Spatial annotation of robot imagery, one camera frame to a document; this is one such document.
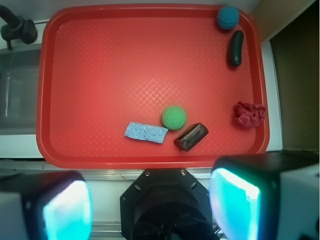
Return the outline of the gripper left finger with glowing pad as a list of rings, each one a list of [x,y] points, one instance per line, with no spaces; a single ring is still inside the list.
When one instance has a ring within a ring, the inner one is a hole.
[[[90,185],[77,171],[0,178],[2,240],[88,240],[93,212]]]

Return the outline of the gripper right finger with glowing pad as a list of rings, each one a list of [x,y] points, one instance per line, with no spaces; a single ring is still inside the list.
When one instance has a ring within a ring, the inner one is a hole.
[[[317,240],[319,155],[222,156],[212,167],[209,200],[213,218],[229,240]]]

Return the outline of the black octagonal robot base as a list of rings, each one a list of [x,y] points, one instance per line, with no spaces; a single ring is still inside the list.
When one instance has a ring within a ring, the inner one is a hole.
[[[217,240],[209,192],[184,168],[146,169],[120,196],[127,240]]]

